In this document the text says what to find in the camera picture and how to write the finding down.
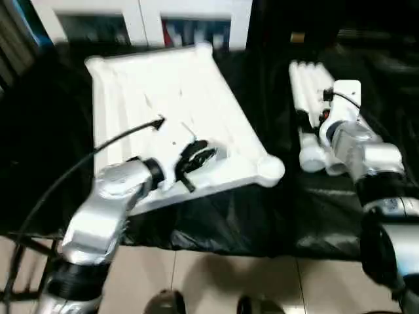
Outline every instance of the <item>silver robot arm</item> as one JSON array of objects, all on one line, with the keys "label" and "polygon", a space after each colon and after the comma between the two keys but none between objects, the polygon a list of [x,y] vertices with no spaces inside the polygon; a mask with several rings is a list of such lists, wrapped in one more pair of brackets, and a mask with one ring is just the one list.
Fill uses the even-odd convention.
[{"label": "silver robot arm", "polygon": [[[337,81],[335,89],[353,99],[360,95],[356,82]],[[363,269],[391,290],[404,313],[419,313],[419,194],[406,178],[401,153],[383,142],[359,116],[359,108],[343,97],[333,98],[329,118],[320,138],[345,164],[365,211]]]},{"label": "silver robot arm", "polygon": [[99,311],[102,289],[126,220],[150,191],[182,179],[176,167],[195,136],[182,123],[165,121],[145,161],[133,159],[103,169],[65,233],[62,254],[41,294],[35,314],[91,314]]}]

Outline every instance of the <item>black cloth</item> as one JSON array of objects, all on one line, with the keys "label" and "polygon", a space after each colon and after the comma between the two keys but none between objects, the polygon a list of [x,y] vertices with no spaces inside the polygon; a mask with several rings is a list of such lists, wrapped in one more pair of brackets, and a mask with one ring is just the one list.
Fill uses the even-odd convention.
[{"label": "black cloth", "polygon": [[[17,231],[47,186],[93,149],[92,80],[85,58],[141,51],[104,44],[59,46],[43,54],[4,96],[1,234]],[[288,65],[293,59],[322,61],[336,79],[360,80],[361,112],[372,126],[376,120],[384,126],[377,132],[400,147],[414,177],[419,174],[417,55],[289,46],[217,51],[213,57],[266,150],[283,160],[285,177],[274,188],[245,186],[131,217],[124,244],[357,260],[363,213],[351,180],[299,169]],[[91,182],[92,163],[47,200],[28,234],[62,237]]]}]

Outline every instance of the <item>white styrofoam tray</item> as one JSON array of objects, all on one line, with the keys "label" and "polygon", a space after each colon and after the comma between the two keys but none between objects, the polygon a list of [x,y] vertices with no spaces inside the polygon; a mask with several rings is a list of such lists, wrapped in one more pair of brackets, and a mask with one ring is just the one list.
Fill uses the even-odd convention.
[{"label": "white styrofoam tray", "polygon": [[[209,44],[115,58],[92,57],[94,142],[159,116],[186,124],[197,139],[218,143],[227,158],[187,175],[196,190],[181,182],[157,189],[139,201],[131,215],[199,198],[246,184],[270,187],[285,173],[282,161],[269,155],[220,74]],[[152,129],[139,131],[96,155],[95,173],[134,156],[148,156]]]}]

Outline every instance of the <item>cabinet door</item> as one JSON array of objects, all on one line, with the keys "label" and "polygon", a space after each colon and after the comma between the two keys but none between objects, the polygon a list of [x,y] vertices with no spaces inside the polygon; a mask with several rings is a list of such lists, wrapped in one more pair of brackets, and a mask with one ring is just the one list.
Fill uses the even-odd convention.
[{"label": "cabinet door", "polygon": [[244,49],[252,0],[139,0],[150,45]]},{"label": "cabinet door", "polygon": [[31,0],[53,43],[147,44],[138,0]]}]

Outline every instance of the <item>tile floor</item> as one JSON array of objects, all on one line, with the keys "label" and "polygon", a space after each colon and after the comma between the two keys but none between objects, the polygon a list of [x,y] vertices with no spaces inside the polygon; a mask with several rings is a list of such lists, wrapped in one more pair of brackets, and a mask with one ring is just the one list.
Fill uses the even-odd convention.
[{"label": "tile floor", "polygon": [[[6,281],[12,243],[0,237],[0,285]],[[36,287],[45,259],[29,250],[16,282]],[[390,293],[376,286],[355,262],[318,261],[288,256],[267,259],[217,256],[189,251],[123,247],[105,287],[100,314],[140,314],[165,288],[183,293],[188,314],[236,313],[243,294],[262,296],[287,314],[360,314],[399,311]],[[12,314],[31,314],[33,302],[15,304]]]}]

